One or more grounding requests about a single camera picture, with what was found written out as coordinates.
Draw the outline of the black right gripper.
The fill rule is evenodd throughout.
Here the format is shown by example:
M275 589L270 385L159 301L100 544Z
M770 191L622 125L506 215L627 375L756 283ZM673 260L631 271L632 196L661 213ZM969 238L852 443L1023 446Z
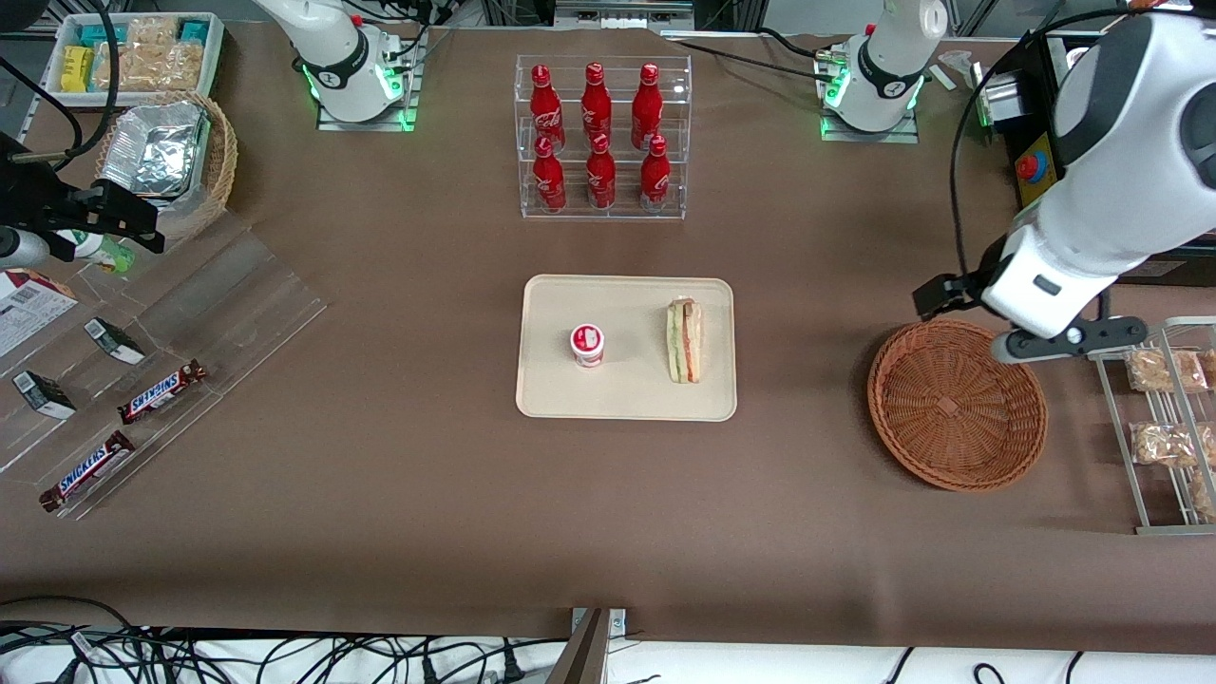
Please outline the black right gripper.
M95 180L88 189L58 183L47 201L47 242L38 234L1 226L0 269L34 268L47 260L73 260L77 247L60 231L79 230L103 237L133 239L152 253L165 251L158 230L158 208L112 180Z

